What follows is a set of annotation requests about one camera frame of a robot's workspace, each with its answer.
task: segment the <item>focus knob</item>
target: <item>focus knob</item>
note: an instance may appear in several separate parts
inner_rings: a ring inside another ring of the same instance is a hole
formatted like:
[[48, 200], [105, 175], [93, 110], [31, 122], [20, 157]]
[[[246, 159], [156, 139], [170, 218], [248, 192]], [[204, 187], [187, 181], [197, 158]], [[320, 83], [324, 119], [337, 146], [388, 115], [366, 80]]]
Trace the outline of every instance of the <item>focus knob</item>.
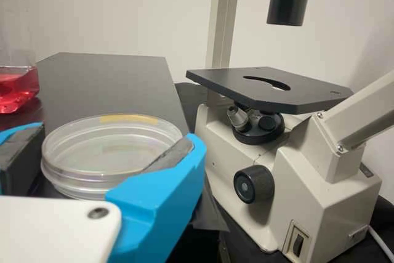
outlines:
[[265, 166], [250, 166], [234, 175], [234, 189], [244, 203], [267, 200], [273, 196], [275, 183]]

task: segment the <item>white wall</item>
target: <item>white wall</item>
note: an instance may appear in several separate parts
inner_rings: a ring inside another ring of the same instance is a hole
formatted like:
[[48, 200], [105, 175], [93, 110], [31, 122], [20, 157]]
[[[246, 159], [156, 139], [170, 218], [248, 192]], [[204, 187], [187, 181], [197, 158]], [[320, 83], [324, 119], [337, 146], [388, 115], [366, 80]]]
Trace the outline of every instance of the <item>white wall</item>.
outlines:
[[[232, 67], [272, 66], [354, 91], [394, 69], [394, 0], [309, 0], [302, 27], [265, 23], [269, 0], [239, 0]], [[165, 56], [174, 81], [205, 63], [210, 0], [30, 0], [38, 60], [59, 51]], [[364, 162], [394, 202], [394, 129]]]

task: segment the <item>blue holder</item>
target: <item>blue holder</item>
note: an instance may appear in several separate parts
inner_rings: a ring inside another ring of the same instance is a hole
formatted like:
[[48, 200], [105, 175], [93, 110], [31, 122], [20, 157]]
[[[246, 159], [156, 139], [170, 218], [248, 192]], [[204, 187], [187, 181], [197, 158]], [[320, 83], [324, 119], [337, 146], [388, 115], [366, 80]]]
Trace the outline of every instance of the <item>blue holder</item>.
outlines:
[[5, 131], [0, 132], [0, 145], [3, 144], [10, 136], [15, 134], [16, 132], [39, 126], [42, 126], [42, 123], [29, 123], [25, 124], [24, 126], [17, 126], [13, 127], [12, 129], [6, 129]]
[[206, 147], [187, 137], [194, 148], [178, 165], [129, 177], [105, 195], [122, 212], [109, 262], [165, 262], [170, 255], [204, 186]]

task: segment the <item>black plate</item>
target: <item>black plate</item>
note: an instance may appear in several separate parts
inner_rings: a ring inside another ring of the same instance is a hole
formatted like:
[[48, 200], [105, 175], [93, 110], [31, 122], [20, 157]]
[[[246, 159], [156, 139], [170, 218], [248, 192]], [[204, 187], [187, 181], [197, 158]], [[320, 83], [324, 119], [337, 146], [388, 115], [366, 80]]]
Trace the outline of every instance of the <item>black plate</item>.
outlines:
[[189, 70], [186, 77], [256, 110], [302, 114], [350, 97], [343, 86], [270, 67]]

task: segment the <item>plastic dish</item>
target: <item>plastic dish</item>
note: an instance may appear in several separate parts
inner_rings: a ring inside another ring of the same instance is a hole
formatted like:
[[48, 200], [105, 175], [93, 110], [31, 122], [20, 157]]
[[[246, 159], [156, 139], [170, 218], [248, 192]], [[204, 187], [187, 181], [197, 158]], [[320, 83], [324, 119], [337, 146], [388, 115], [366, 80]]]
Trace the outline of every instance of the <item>plastic dish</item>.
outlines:
[[84, 118], [52, 131], [42, 144], [41, 169], [62, 194], [102, 200], [182, 138], [160, 118], [138, 114]]

